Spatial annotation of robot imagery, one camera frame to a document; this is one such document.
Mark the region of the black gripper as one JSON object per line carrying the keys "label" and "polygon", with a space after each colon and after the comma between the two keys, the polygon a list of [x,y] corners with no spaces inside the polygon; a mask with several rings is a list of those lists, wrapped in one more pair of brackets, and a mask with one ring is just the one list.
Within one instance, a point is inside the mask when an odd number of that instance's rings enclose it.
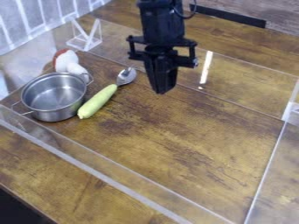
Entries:
{"label": "black gripper", "polygon": [[[129,35],[125,38],[129,45],[127,52],[131,60],[144,60],[144,68],[153,91],[160,94],[168,92],[176,85],[177,67],[195,68],[199,65],[199,59],[195,53],[197,43],[187,38],[179,38],[173,42],[164,44],[147,43],[143,36]],[[181,56],[175,47],[187,47],[188,56]],[[160,78],[160,60],[155,56],[167,56],[163,58],[163,84]]]}

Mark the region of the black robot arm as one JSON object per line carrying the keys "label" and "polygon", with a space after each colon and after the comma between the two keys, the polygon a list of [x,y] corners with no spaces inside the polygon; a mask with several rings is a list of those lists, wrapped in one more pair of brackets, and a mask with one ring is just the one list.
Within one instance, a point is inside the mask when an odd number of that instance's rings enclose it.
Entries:
{"label": "black robot arm", "polygon": [[143,35],[129,35],[128,58],[144,62],[151,87],[157,94],[176,84],[179,67],[195,68],[197,43],[184,37],[183,0],[137,0]]}

